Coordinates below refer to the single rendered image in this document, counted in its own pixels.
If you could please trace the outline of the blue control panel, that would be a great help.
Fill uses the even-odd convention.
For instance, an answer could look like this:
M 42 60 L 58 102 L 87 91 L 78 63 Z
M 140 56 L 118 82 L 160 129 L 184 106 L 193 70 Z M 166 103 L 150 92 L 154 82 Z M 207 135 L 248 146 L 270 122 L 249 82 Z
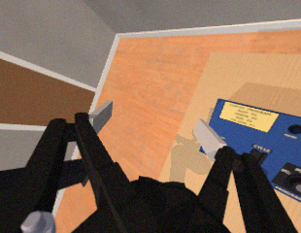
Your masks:
M 218 98 L 209 125 L 236 153 L 256 157 L 275 190 L 301 203 L 301 116 Z

